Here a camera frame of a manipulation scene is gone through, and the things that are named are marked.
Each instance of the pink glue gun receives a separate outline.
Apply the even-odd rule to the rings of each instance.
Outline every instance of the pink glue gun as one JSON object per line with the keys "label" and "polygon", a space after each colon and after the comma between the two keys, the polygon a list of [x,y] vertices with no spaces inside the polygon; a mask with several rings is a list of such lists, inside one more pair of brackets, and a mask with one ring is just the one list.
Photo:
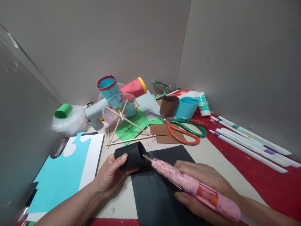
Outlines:
{"label": "pink glue gun", "polygon": [[236,222],[240,221],[241,212],[235,202],[172,165],[157,158],[151,159],[145,155],[143,156],[151,162],[151,166],[159,174],[166,177],[176,186],[188,192],[190,195],[228,219]]}

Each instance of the green scissors handle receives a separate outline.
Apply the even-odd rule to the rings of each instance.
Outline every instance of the green scissors handle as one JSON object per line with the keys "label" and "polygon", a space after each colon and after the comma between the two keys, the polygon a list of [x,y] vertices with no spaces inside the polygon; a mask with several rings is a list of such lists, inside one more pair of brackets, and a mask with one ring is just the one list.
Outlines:
{"label": "green scissors handle", "polygon": [[[196,123],[194,123],[194,122],[191,122],[191,121],[182,120],[182,119],[174,119],[174,120],[171,120],[170,123],[174,123],[174,124],[176,124],[176,125],[182,127],[182,128],[183,128],[184,130],[186,130],[187,132],[190,132],[190,133],[192,133],[192,134],[198,136],[199,138],[204,138],[204,137],[207,135],[207,132],[206,132],[206,130],[205,130],[204,127],[202,127],[202,126],[200,126],[200,125],[198,125],[198,124],[196,124]],[[198,133],[192,131],[191,129],[189,129],[188,127],[186,127],[185,125],[183,125],[182,123],[189,123],[189,124],[191,124],[191,125],[196,126],[196,127],[202,132],[202,134],[198,134]]]}

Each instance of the scissors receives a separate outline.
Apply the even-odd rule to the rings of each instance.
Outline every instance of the scissors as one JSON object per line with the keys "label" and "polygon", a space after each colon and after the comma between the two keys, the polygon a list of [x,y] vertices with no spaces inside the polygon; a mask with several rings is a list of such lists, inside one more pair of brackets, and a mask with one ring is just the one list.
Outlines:
{"label": "scissors", "polygon": [[[198,145],[200,143],[200,138],[203,138],[203,137],[205,137],[207,135],[206,130],[202,126],[199,126],[198,124],[196,124],[194,122],[187,121],[187,120],[182,120],[182,119],[170,120],[168,118],[162,117],[161,115],[157,115],[157,114],[155,114],[153,112],[150,112],[150,113],[152,115],[156,116],[158,119],[161,119],[163,122],[167,123],[167,129],[170,132],[170,134],[172,135],[172,137],[175,138],[177,141],[183,143],[183,144],[186,144],[186,145]],[[192,131],[191,129],[189,129],[188,127],[186,127],[185,125],[183,125],[182,123],[189,123],[191,125],[196,126],[197,128],[200,129],[200,131],[202,132],[202,134],[198,134],[198,133]],[[182,127],[184,130],[176,128],[173,124],[176,124],[176,125]],[[172,131],[172,129],[176,130],[176,131],[179,131],[179,132],[181,132],[183,134],[186,134],[186,135],[194,138],[195,141],[189,142],[189,141],[185,141],[185,140],[180,139],[179,137],[177,137],[174,134],[174,132]]]}

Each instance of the glue stick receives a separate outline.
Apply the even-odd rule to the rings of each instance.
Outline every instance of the glue stick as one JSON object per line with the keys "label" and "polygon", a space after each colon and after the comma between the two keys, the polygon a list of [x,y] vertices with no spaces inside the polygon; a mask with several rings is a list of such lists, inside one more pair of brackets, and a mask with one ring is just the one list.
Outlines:
{"label": "glue stick", "polygon": [[204,92],[198,93],[197,99],[199,99],[199,101],[200,101],[200,103],[198,104],[198,109],[201,113],[201,116],[203,116],[203,117],[210,116],[211,112],[210,112],[209,105],[206,100]]}

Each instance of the gray cardboard wall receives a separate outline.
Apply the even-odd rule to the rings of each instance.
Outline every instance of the gray cardboard wall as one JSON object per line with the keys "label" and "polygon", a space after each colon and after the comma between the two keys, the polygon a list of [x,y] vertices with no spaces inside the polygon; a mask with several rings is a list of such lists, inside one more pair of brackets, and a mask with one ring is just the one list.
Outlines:
{"label": "gray cardboard wall", "polygon": [[192,0],[177,86],[301,157],[301,3]]}
{"label": "gray cardboard wall", "polygon": [[16,224],[33,180],[63,139],[50,129],[59,101],[10,49],[0,39],[0,225]]}
{"label": "gray cardboard wall", "polygon": [[0,21],[69,104],[97,101],[97,80],[175,86],[190,0],[3,0]]}

